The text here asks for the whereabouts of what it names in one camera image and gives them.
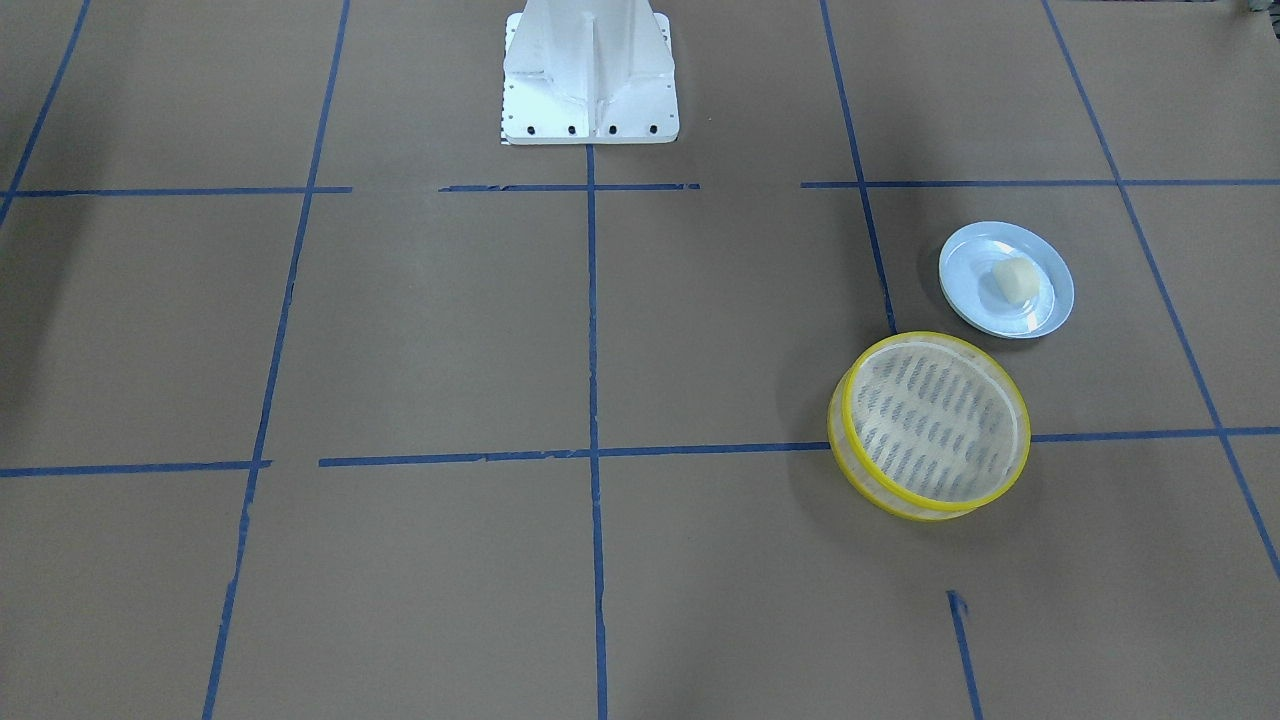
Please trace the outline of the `light blue plate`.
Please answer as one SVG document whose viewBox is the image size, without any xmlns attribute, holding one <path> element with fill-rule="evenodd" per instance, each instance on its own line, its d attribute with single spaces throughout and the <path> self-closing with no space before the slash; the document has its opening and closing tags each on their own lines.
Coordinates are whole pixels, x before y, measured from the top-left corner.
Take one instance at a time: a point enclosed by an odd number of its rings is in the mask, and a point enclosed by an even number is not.
<svg viewBox="0 0 1280 720">
<path fill-rule="evenodd" d="M 1023 306 L 1004 300 L 992 268 L 1029 258 L 1039 268 L 1039 297 Z M 1034 340 L 1069 319 L 1075 287 L 1068 264 L 1034 232 L 1007 222 L 975 222 L 955 231 L 940 251 L 940 284 L 951 309 L 970 325 L 1005 340 Z"/>
</svg>

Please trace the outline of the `pale steamed bun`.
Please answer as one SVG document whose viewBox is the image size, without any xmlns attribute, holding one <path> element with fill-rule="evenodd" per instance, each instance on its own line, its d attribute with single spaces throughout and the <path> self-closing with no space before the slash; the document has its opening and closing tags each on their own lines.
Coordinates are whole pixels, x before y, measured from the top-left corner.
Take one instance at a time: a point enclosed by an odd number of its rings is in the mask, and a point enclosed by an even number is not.
<svg viewBox="0 0 1280 720">
<path fill-rule="evenodd" d="M 1014 306 L 1034 302 L 1041 293 L 1041 272 L 1029 258 L 1009 258 L 996 263 L 992 277 L 1004 300 Z"/>
</svg>

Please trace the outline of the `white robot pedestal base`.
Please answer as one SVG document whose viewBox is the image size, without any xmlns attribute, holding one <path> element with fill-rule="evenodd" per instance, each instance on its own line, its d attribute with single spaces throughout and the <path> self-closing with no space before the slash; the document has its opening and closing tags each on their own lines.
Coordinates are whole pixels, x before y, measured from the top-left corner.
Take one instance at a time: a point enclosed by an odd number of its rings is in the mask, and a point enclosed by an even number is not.
<svg viewBox="0 0 1280 720">
<path fill-rule="evenodd" d="M 669 18 L 649 1 L 529 1 L 504 26 L 500 141 L 672 143 Z"/>
</svg>

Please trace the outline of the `yellow rimmed steamer basket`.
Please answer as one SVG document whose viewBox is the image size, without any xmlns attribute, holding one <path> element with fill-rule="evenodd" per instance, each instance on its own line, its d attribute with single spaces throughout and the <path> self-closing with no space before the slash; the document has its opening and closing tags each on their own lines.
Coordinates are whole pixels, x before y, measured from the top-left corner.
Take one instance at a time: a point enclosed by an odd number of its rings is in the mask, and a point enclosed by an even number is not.
<svg viewBox="0 0 1280 720">
<path fill-rule="evenodd" d="M 867 348 L 829 397 L 835 461 L 868 502 L 945 521 L 1006 495 L 1030 454 L 1030 415 L 1012 378 L 977 346 L 914 331 Z"/>
</svg>

